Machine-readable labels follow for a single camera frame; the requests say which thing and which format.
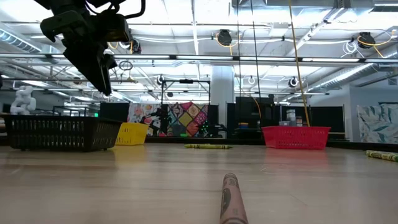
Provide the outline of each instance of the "pillar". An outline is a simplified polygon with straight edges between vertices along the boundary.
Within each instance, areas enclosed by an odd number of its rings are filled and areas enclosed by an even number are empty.
[[[226,126],[226,103],[234,102],[234,72],[230,66],[214,66],[210,83],[210,104],[218,105],[218,123]]]

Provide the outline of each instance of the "red basket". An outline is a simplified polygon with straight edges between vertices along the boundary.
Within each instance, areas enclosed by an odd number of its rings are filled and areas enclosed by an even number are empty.
[[[324,149],[330,127],[270,126],[262,128],[267,147]]]

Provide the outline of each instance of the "black plastic basket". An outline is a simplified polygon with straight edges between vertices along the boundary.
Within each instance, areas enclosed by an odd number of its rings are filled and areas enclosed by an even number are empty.
[[[122,122],[93,117],[4,116],[14,149],[95,151],[114,146]]]

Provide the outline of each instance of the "ceiling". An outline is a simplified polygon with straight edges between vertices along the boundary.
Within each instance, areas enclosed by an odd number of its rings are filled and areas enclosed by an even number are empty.
[[[293,34],[290,25],[290,15],[286,10],[277,10],[277,7],[257,7],[252,16],[242,11],[239,15],[239,27],[237,16],[231,13],[229,0],[147,0],[147,9],[143,16],[129,19],[129,27],[132,29],[142,47],[142,54],[164,54],[164,55],[240,55],[240,56],[294,56],[292,43]],[[105,5],[95,11],[101,12],[108,8]],[[132,14],[140,9],[139,0],[127,0],[121,4],[121,14]],[[370,32],[377,43],[388,43],[378,47],[379,50],[388,49],[396,44],[395,38],[390,38],[392,31],[396,29],[398,12],[371,12],[367,10],[345,9],[336,13],[335,18],[327,24],[322,21],[329,15],[331,7],[295,7],[294,26],[297,41],[313,31],[311,37],[298,48],[299,57],[328,57],[328,58],[350,58],[350,57],[378,57],[374,48],[360,49],[347,54],[346,42],[352,37],[356,38],[359,32]],[[52,13],[33,0],[2,0],[0,1],[0,29],[6,29],[14,35],[26,40],[32,45],[42,47],[51,45],[63,52],[65,49],[60,39],[52,43],[46,39],[40,30],[40,21],[52,16]],[[240,44],[234,47],[222,47],[213,38],[220,29],[229,29],[236,44],[238,36]],[[129,49],[110,49],[112,54],[129,54]],[[0,53],[26,53],[6,42],[0,41]],[[53,77],[56,79],[67,79],[74,77],[84,78],[75,67],[54,66],[40,60],[10,59],[15,63],[29,67],[37,72],[23,71],[26,77],[43,78]],[[111,79],[122,79],[124,83],[112,82],[116,90],[159,90],[156,79],[163,74],[166,79],[179,80],[189,78],[193,80],[210,80],[212,75],[211,63],[178,63],[163,62],[155,67],[145,66],[151,61],[130,60],[134,68],[130,71],[117,69],[109,71]],[[0,66],[7,66],[9,62],[0,61]],[[257,80],[257,67],[255,65],[229,65],[233,67],[236,74],[235,90],[239,91],[239,83],[244,91],[258,91],[257,82],[261,91],[297,91],[288,86],[287,80],[297,76],[297,68],[290,65],[259,65]],[[324,77],[340,70],[339,66],[316,65],[300,66],[300,73],[305,86],[311,85]],[[131,77],[138,83],[126,82]],[[60,87],[60,82],[48,82],[48,85]],[[81,85],[68,82],[64,88],[92,88],[91,84]],[[196,93],[178,94],[182,100],[206,100],[208,97],[205,86],[198,84],[187,85],[174,83],[169,90],[198,90]],[[95,91],[83,91],[73,93],[64,91],[69,96],[84,95],[94,100],[109,100]],[[136,102],[155,102],[160,98],[160,93],[138,93],[122,92],[123,97],[115,100],[130,100]]]

